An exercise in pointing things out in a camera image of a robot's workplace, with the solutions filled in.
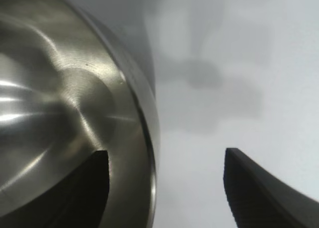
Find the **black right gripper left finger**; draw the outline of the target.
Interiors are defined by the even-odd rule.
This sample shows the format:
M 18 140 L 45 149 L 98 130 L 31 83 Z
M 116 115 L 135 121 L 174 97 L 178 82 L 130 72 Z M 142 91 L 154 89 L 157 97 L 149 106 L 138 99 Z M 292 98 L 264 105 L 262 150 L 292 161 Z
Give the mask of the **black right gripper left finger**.
M 45 228 L 97 228 L 109 194 L 109 157 L 91 155 L 79 168 L 45 193 L 50 212 Z

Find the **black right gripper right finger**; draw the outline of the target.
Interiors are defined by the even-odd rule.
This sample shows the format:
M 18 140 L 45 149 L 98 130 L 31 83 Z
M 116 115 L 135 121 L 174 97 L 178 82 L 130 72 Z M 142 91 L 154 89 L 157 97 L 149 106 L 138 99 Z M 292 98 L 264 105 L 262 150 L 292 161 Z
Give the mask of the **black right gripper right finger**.
M 225 150 L 223 183 L 239 228 L 317 228 L 319 204 L 237 148 Z

